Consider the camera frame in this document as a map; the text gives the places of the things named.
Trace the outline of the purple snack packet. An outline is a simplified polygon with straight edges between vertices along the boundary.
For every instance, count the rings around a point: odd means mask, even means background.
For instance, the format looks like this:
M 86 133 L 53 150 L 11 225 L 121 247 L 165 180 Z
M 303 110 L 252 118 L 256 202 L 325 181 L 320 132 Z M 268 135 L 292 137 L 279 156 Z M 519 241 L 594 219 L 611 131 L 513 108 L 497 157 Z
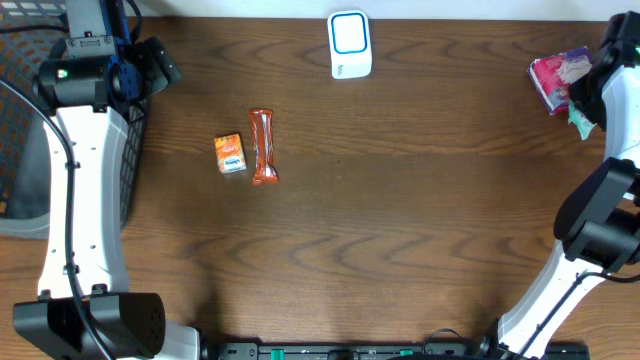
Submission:
M 550 115 L 566 112 L 569 87 L 586 75 L 592 65 L 592 53 L 586 47 L 535 59 L 527 74 Z

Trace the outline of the teal snack wrapper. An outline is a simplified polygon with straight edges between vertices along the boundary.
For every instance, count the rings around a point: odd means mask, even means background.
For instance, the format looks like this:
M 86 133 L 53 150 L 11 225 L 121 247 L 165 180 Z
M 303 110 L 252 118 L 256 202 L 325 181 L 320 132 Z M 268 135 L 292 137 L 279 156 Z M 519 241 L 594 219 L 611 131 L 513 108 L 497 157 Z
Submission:
M 591 131 L 594 129 L 595 124 L 587 119 L 587 117 L 576 108 L 574 102 L 572 100 L 569 101 L 569 117 L 568 122 L 573 124 L 582 140 L 586 140 Z

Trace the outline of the small orange box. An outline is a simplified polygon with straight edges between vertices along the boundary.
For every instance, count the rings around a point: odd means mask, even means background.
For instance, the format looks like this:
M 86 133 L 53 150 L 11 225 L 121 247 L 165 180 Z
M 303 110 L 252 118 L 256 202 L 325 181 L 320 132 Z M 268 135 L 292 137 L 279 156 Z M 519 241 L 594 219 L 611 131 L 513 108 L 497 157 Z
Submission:
M 225 135 L 214 139 L 217 164 L 222 174 L 246 169 L 244 149 L 239 134 Z

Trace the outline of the orange red snack bar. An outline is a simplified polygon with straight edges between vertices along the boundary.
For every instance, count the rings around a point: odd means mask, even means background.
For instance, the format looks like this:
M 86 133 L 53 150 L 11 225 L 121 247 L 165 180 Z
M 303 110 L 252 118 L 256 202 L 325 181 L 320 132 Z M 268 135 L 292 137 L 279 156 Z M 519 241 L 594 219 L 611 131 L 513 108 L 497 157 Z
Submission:
M 273 111 L 252 109 L 249 116 L 256 156 L 256 170 L 252 182 L 254 185 L 277 184 L 279 176 L 274 167 Z

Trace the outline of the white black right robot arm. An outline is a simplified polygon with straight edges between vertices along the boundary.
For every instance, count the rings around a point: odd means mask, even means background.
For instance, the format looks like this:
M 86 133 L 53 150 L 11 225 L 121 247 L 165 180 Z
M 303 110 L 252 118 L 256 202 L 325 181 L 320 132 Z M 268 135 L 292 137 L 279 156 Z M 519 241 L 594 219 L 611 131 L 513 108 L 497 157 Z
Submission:
M 564 201 L 552 253 L 518 304 L 483 339 L 480 356 L 541 359 L 579 302 L 639 261 L 639 15 L 609 20 L 591 69 L 569 87 L 570 110 L 606 134 L 603 163 Z

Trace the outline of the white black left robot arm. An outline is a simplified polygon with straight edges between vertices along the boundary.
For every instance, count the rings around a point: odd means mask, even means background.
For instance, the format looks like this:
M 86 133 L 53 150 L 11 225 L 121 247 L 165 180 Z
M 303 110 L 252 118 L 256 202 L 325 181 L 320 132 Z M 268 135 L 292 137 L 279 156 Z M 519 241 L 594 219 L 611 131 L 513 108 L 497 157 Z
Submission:
M 50 156 L 48 248 L 37 299 L 15 331 L 54 359 L 208 359 L 197 329 L 170 321 L 155 293 L 130 288 L 121 244 L 121 168 L 131 124 L 180 77 L 132 1 L 70 1 L 68 37 L 39 67 L 27 103 Z

